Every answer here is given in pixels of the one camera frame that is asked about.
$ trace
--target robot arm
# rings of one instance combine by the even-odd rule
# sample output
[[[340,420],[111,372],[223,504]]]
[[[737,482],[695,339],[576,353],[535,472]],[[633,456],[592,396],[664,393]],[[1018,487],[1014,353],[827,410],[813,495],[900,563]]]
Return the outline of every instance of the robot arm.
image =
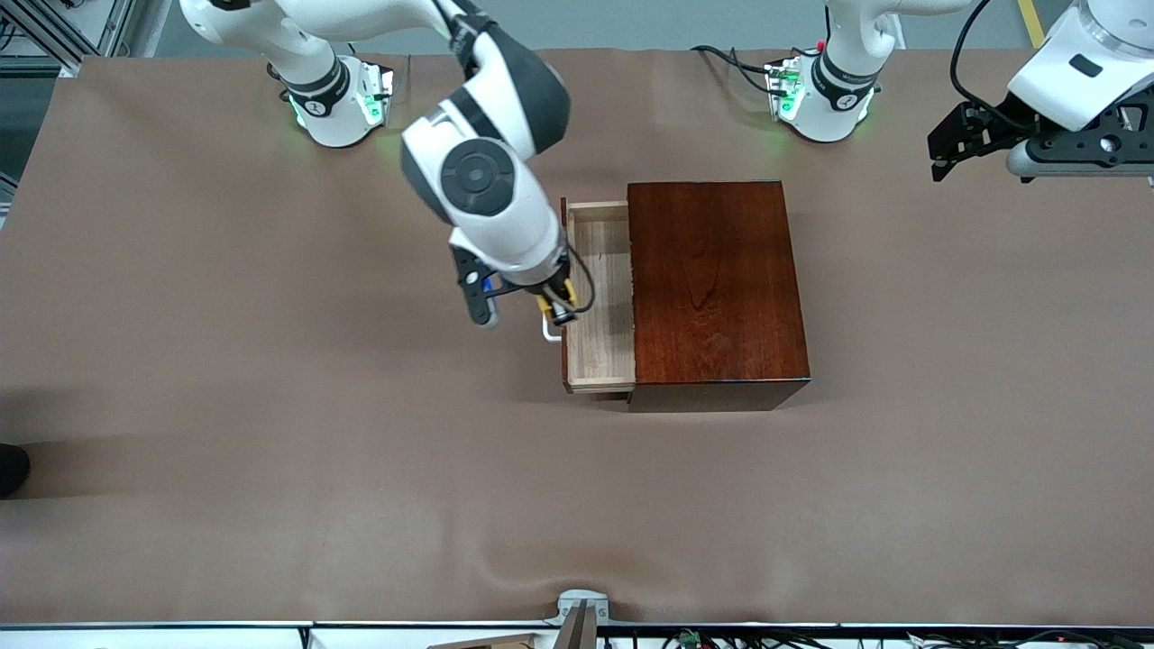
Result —
[[[1154,174],[1152,83],[1154,2],[1076,0],[1010,81],[1002,104],[967,94],[930,133],[934,180],[961,161],[1005,149],[1006,166],[1024,181]]]
[[[328,147],[354,144],[381,126],[390,85],[377,66],[337,57],[319,37],[359,40],[426,27],[449,38],[466,81],[404,130],[400,163],[415,193],[452,226],[470,318],[495,326],[494,299],[522,289],[557,326],[589,308],[577,306],[570,248],[525,164],[564,135],[569,94],[470,0],[181,0],[181,9],[207,39],[263,54],[299,124]]]
[[[847,137],[865,119],[878,73],[897,44],[897,14],[957,12],[968,0],[825,0],[830,38],[819,53],[803,53],[767,70],[773,114],[817,142]]]
[[[495,324],[493,298],[520,288],[564,324],[578,312],[568,246],[525,161],[564,135],[569,95],[552,68],[469,0],[435,1],[469,80],[405,129],[405,178],[454,225],[449,245],[477,324]],[[493,275],[501,286],[488,282]]]

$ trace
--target black cable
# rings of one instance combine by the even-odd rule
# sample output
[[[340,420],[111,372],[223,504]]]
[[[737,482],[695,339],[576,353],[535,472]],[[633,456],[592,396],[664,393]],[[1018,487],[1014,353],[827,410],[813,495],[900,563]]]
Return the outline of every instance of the black cable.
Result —
[[[743,69],[748,69],[749,72],[765,72],[765,68],[759,68],[757,66],[751,66],[749,64],[743,64],[743,62],[739,61],[737,60],[737,51],[736,51],[736,49],[733,49],[733,47],[729,49],[729,51],[733,52],[733,57],[730,57],[729,54],[726,54],[725,52],[722,52],[721,50],[718,50],[717,47],[714,47],[712,45],[698,45],[696,47],[690,47],[689,51],[690,52],[709,52],[710,54],[713,54],[714,57],[721,59],[722,61],[729,64],[730,66],[740,67],[740,68],[743,68]]]
[[[3,43],[0,44],[0,50],[3,50],[8,45],[10,45],[12,39],[15,37],[16,37],[16,25],[9,22],[7,17],[0,16],[0,40],[3,40]]]
[[[788,640],[782,641],[778,636],[785,636]],[[805,635],[804,633],[800,633],[800,632],[796,632],[796,631],[784,629],[784,628],[782,629],[774,629],[773,633],[766,634],[766,637],[770,637],[771,640],[773,640],[778,644],[786,644],[786,646],[789,646],[789,647],[794,647],[795,646],[794,643],[800,643],[800,644],[802,644],[804,647],[811,647],[814,649],[831,649],[827,644],[823,644],[823,643],[818,642],[817,640],[814,640],[812,637]]]
[[[981,637],[980,640],[967,641],[967,640],[959,640],[953,637],[946,637],[944,635],[932,634],[928,635],[926,639],[935,641],[935,643],[932,644],[926,643],[923,648],[924,649],[1018,649],[1022,644],[1027,644],[1029,642],[1037,642],[1040,640],[1054,635],[1061,636],[1064,640],[1073,639],[1077,640],[1078,642],[1093,644],[1094,647],[1097,647],[1097,649],[1114,649],[1112,644],[1097,640],[1096,637],[1073,631],[1065,631],[1057,628],[1050,631],[1043,631],[1042,633],[1032,635],[1025,640],[1019,640],[1016,642],[998,642],[998,641],[991,642],[990,639],[988,637]]]
[[[570,244],[569,241],[565,241],[565,247],[569,248],[569,254],[574,255],[574,259],[577,260],[577,264],[580,266],[582,273],[585,274],[585,281],[589,282],[589,299],[585,300],[585,306],[574,309],[574,313],[585,313],[589,309],[593,308],[593,303],[597,300],[597,285],[593,284],[593,274],[589,271],[589,267],[585,266],[585,260],[583,260],[580,255],[577,254],[577,251],[574,248],[574,245]],[[669,644],[667,642],[666,646],[662,647],[661,649],[667,649],[668,646]]]
[[[801,47],[790,47],[789,49],[789,53],[790,54],[796,54],[799,57],[809,57],[810,59],[816,59],[817,57],[822,55],[822,52],[819,52],[818,50],[802,50]],[[767,66],[780,66],[780,65],[782,65],[785,62],[786,62],[786,59],[777,59],[777,60],[773,60],[773,61],[766,61],[765,65],[767,65]]]
[[[784,640],[781,637],[774,637],[772,635],[766,635],[765,637],[769,637],[773,642],[777,642],[777,644],[774,644],[773,647],[766,647],[764,640],[758,640],[757,644],[762,649],[777,649],[778,647],[788,647],[789,649],[802,649],[802,647],[799,646],[799,644],[796,644],[796,643],[794,643],[793,640],[788,640],[788,639]]]
[[[741,76],[745,79],[745,82],[752,85],[754,88],[757,88],[758,90],[767,95],[773,95],[774,97],[786,96],[786,92],[784,90],[774,90],[772,88],[767,88],[754,81],[754,77],[749,76],[749,73],[745,70],[759,72],[762,74],[765,74],[765,68],[759,68],[757,66],[751,66],[749,64],[742,62],[740,59],[737,59],[737,50],[735,47],[729,49],[729,54],[726,54],[725,52],[718,50],[717,47],[713,47],[712,45],[698,45],[696,47],[690,47],[690,52],[705,52],[709,54],[713,54],[714,57],[737,68],[737,72],[740,72]]]
[[[433,0],[433,5],[436,7],[437,13],[441,14],[441,20],[444,21],[444,28],[449,30],[449,33],[452,33],[455,30],[452,28],[452,18],[449,17],[449,13],[445,12],[444,7],[442,7],[436,0]]]
[[[717,641],[713,640],[712,637],[710,637],[709,635],[705,635],[702,632],[697,632],[697,636],[702,639],[702,647],[703,648],[706,648],[706,649],[722,649],[721,646],[718,644]],[[737,649],[733,644],[730,644],[730,648],[732,649]]]
[[[961,84],[961,81],[958,80],[958,58],[961,55],[961,46],[965,44],[966,37],[969,35],[969,28],[974,27],[974,21],[977,20],[982,9],[984,9],[989,3],[990,0],[981,0],[977,6],[974,7],[974,10],[969,13],[969,17],[966,18],[966,24],[962,25],[961,32],[958,35],[958,42],[953,46],[953,55],[950,57],[950,83],[953,84],[953,89],[957,90],[959,95],[969,99],[971,103],[986,109],[991,115],[1002,120],[1002,122],[1006,126],[1016,130],[1021,130],[1022,133],[1032,133],[1034,130],[1033,126],[1010,119],[1005,115],[1005,113],[990,105],[990,103],[986,99],[982,99],[977,95],[966,90],[966,88]]]

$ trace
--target brown table surface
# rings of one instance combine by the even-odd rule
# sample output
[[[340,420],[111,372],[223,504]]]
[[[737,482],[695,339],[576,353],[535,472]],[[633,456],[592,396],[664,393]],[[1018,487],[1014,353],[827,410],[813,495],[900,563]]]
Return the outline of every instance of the brown table surface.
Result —
[[[1026,55],[962,75],[997,99]],[[256,59],[89,60],[0,234],[0,424],[36,464],[0,619],[518,619],[590,587],[645,620],[1151,622],[1144,180],[932,184],[945,52],[896,54],[837,146],[695,53],[547,58],[552,199],[784,179],[814,382],[769,413],[568,396],[529,299],[470,324],[398,128],[316,147]],[[413,58],[392,124],[458,83]]]

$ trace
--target metal frame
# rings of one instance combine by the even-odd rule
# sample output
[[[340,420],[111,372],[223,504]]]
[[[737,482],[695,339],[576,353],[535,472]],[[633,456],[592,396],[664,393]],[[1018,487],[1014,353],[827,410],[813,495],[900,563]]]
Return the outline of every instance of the metal frame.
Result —
[[[587,614],[570,616],[577,607]],[[291,628],[301,636],[322,629],[395,629],[395,631],[561,631],[561,635],[572,635],[575,622],[579,622],[589,635],[589,627],[601,637],[658,637],[668,639],[680,629],[691,628],[714,637],[748,637],[774,632],[788,634],[804,632],[815,640],[906,640],[911,636],[924,637],[941,634],[956,637],[981,639],[996,634],[1004,642],[1025,640],[1048,631],[1080,633],[1091,637],[1115,641],[1115,635],[1154,639],[1151,626],[1055,626],[1055,625],[964,625],[964,624],[901,624],[901,622],[634,622],[613,619],[609,598],[594,590],[567,590],[557,598],[557,614],[544,620],[457,620],[457,621],[186,621],[186,622],[52,622],[52,624],[0,624],[5,631],[133,631],[133,629],[252,629]]]
[[[2,12],[45,52],[45,57],[7,57],[0,60],[3,76],[55,76],[62,70],[76,76],[83,57],[112,57],[123,43],[135,0],[112,0],[112,9],[97,43],[44,0],[6,0]]]
[[[7,192],[8,194],[15,196],[16,187],[20,182],[15,178],[8,176],[7,173],[0,171],[0,191]]]

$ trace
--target dark wooden cabinet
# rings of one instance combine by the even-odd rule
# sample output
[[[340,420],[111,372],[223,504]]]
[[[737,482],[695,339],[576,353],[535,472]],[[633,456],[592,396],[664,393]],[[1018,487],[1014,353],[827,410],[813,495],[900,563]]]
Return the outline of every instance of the dark wooden cabinet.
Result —
[[[640,412],[770,410],[810,380],[780,182],[646,182],[562,212],[598,293],[564,333],[567,389]]]

